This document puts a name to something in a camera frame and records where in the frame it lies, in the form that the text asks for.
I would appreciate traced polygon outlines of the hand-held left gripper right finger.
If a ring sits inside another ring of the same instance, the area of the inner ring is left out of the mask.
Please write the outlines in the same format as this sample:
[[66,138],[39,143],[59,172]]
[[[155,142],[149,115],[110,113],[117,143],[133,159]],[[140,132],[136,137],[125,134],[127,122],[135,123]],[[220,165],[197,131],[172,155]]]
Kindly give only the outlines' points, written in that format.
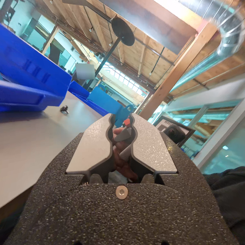
[[131,118],[131,127],[135,132],[135,138],[131,143],[133,159],[153,174],[176,174],[177,168],[160,131],[135,113],[131,114]]

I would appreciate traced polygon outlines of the large blue storage bin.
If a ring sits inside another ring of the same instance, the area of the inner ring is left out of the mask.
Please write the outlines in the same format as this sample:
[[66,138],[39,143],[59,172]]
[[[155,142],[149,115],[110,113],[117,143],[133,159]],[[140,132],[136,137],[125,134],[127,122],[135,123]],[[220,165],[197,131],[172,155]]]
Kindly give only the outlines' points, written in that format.
[[60,106],[71,75],[28,43],[0,27],[1,112],[40,112]]

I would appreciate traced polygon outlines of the person's dark grey sweater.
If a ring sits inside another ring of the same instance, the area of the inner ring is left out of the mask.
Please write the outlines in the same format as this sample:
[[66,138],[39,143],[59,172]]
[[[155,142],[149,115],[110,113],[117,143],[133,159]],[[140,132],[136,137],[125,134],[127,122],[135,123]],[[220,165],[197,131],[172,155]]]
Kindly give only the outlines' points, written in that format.
[[220,212],[239,244],[245,244],[245,167],[203,174]]

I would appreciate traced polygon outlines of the black standing panel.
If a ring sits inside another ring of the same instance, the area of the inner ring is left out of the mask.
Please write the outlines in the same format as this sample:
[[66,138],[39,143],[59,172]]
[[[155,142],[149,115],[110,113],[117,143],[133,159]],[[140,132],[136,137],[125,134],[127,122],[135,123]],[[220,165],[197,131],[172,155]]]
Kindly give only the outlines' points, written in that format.
[[59,63],[59,58],[60,58],[60,50],[58,47],[56,47],[53,43],[50,44],[50,54],[49,54],[49,59],[58,65]]

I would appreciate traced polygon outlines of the silver ventilation duct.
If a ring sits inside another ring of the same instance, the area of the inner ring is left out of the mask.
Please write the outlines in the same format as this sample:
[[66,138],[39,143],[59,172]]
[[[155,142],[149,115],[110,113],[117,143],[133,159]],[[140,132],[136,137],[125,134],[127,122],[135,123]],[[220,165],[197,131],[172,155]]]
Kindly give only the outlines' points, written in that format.
[[203,19],[214,24],[221,35],[221,42],[213,53],[186,72],[170,92],[234,55],[244,42],[244,17],[240,13],[241,4],[232,7],[231,3],[226,4],[216,0],[179,2]]

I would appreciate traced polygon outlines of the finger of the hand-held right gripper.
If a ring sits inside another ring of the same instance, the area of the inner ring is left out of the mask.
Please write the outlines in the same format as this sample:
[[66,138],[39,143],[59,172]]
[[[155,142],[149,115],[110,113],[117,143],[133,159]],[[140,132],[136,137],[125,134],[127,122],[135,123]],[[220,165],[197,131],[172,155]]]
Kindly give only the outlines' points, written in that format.
[[119,157],[123,160],[123,161],[129,161],[129,158],[131,156],[131,144],[129,146],[127,146],[120,154]]
[[131,134],[132,134],[132,128],[131,127],[124,127],[123,130],[121,131],[121,133],[119,133],[118,135],[116,135],[114,137],[114,141],[120,142],[120,141],[125,141],[127,139],[130,139]]

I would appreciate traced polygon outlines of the light blue plastic part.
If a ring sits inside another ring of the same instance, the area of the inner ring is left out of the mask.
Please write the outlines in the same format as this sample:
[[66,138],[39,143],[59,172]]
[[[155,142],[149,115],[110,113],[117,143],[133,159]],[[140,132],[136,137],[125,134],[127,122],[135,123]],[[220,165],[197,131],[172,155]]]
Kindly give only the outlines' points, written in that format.
[[116,114],[115,118],[115,127],[121,127],[123,122],[129,117],[129,115],[133,112],[134,105],[128,105],[122,109],[119,110],[119,112]]

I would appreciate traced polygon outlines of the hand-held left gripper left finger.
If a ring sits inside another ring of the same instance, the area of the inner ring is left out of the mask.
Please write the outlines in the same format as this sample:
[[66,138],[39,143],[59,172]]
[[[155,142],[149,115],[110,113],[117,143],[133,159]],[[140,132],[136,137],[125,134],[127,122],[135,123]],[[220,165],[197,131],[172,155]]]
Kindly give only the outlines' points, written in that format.
[[107,114],[90,125],[66,169],[68,175],[107,175],[113,169],[112,128],[115,115]]

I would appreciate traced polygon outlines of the wooden post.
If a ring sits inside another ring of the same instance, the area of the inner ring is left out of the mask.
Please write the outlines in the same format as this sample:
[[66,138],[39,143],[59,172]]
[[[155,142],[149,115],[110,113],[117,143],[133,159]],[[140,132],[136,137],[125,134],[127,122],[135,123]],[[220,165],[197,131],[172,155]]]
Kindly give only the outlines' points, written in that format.
[[164,98],[169,94],[174,85],[182,77],[190,64],[196,58],[201,49],[209,42],[217,31],[217,27],[211,23],[202,23],[203,28],[198,32],[193,42],[176,63],[174,68],[168,74],[166,79],[161,83],[147,105],[138,114],[143,119],[148,120],[155,112]]

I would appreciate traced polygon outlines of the person's right hand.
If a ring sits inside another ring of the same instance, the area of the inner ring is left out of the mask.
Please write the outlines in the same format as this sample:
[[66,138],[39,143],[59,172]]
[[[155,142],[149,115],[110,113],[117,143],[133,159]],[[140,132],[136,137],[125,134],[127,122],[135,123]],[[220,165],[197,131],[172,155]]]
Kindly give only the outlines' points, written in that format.
[[123,129],[124,129],[123,127],[113,129],[113,141],[112,141],[113,148],[112,149],[113,149],[113,158],[114,158],[114,168],[119,173],[121,173],[124,177],[132,180],[133,182],[136,182],[137,174],[131,170],[129,163],[127,161],[124,161],[120,157],[120,153],[124,149],[126,149],[129,146],[129,144],[127,144],[124,141],[120,141],[120,142],[114,141],[114,138],[118,134],[120,134]]

